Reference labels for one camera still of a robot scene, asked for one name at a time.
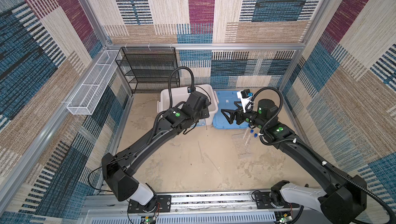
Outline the white plastic bin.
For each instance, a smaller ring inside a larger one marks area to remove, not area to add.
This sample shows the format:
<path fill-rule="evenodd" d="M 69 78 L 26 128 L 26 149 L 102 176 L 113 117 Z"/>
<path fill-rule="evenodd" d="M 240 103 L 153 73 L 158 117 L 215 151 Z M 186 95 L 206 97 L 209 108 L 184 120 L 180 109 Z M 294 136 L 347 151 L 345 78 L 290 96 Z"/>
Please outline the white plastic bin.
<path fill-rule="evenodd" d="M 171 90 L 172 92 L 172 100 L 173 100 L 173 106 L 175 106 L 177 103 L 181 101 L 187 101 L 190 93 L 187 93 L 187 88 L 188 87 L 180 87 L 180 88 L 173 88 Z M 207 97 L 210 96 L 209 101 L 211 102 L 211 105 L 209 105 L 209 118 L 206 119 L 207 126 L 211 126 L 213 119 L 215 117 L 215 114 L 218 112 L 218 97 L 217 93 L 215 90 L 213 90 L 212 86 L 209 84 L 203 84 L 203 85 L 198 85 L 195 86 L 196 91 L 200 92 Z M 157 112 L 165 111 L 169 108 L 169 92 L 168 89 L 164 89 L 160 93 L 160 101 L 157 102 Z M 197 127 L 205 126 L 205 121 L 200 120 L 197 124 Z"/>

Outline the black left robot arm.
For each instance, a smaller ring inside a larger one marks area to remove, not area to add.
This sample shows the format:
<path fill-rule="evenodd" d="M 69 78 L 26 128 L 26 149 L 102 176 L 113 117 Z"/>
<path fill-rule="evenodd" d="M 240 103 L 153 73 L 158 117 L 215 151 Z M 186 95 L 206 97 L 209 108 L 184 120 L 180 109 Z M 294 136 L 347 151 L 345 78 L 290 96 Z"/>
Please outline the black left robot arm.
<path fill-rule="evenodd" d="M 209 117 L 209 97 L 196 90 L 194 80 L 190 90 L 188 99 L 178 104 L 174 104 L 170 97 L 168 109 L 157 114 L 153 127 L 133 145 L 115 155 L 107 153 L 103 156 L 103 179 L 118 201 L 133 200 L 141 205 L 152 203 L 156 194 L 148 185 L 135 179 L 134 174 L 165 142 L 179 134 L 187 134 L 200 120 Z"/>

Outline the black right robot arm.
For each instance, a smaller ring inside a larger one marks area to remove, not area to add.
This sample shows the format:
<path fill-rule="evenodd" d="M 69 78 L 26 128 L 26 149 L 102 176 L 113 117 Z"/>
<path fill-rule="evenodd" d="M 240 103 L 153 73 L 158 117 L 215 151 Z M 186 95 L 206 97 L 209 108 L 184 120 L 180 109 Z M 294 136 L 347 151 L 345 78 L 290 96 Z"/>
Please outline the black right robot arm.
<path fill-rule="evenodd" d="M 291 128 L 278 121 L 284 97 L 277 88 L 271 87 L 270 90 L 279 96 L 279 105 L 270 99 L 255 102 L 264 90 L 266 88 L 261 88 L 255 94 L 248 89 L 239 91 L 239 100 L 234 103 L 237 108 L 222 109 L 221 113 L 230 124 L 247 122 L 259 128 L 258 136 L 264 145 L 273 146 L 290 156 L 322 188 L 316 190 L 281 181 L 271 189 L 273 204 L 282 205 L 281 200 L 285 200 L 320 212 L 333 224 L 359 224 L 357 217 L 367 208 L 367 198 L 370 197 L 388 213 L 388 223 L 394 224 L 396 215 L 392 208 L 367 189 L 362 177 L 352 177 L 337 168 L 304 143 Z"/>

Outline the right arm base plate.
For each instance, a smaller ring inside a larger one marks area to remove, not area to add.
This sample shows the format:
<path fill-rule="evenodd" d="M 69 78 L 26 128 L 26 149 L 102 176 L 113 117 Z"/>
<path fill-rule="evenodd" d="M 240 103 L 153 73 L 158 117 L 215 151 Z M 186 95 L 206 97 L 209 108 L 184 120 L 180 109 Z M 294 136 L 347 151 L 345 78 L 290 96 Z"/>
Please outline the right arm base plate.
<path fill-rule="evenodd" d="M 275 209 L 299 209 L 300 205 L 296 203 L 288 203 L 283 198 L 280 198 L 280 201 L 275 203 L 271 192 L 265 191 L 253 191 L 251 193 L 251 198 L 253 202 L 256 204 L 257 209 L 259 210 L 275 210 Z"/>

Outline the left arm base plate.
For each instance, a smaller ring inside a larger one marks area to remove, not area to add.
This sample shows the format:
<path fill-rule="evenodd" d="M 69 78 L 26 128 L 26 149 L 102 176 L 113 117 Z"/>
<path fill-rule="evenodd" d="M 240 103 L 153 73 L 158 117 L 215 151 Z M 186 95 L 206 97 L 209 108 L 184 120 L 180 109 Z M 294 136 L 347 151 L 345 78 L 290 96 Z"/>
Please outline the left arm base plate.
<path fill-rule="evenodd" d="M 130 200 L 127 213 L 169 213 L 171 211 L 171 195 L 155 195 L 146 205 Z"/>

